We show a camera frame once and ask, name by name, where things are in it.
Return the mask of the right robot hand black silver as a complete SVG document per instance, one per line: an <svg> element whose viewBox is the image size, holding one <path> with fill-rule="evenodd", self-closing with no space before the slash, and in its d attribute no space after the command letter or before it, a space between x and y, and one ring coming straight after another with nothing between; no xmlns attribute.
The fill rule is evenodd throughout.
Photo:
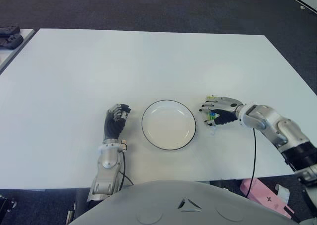
<svg viewBox="0 0 317 225"><path fill-rule="evenodd" d="M242 106L242 102L233 98L209 96L199 112L207 114L206 125L224 125L238 120L237 110Z"/></svg>

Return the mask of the left robot hand black silver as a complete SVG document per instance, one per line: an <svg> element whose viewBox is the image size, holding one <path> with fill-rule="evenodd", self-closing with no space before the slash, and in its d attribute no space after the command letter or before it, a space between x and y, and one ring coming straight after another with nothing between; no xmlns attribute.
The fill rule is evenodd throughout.
<svg viewBox="0 0 317 225"><path fill-rule="evenodd" d="M107 110L104 124L104 140L118 139L131 109L126 104L116 104Z"/></svg>

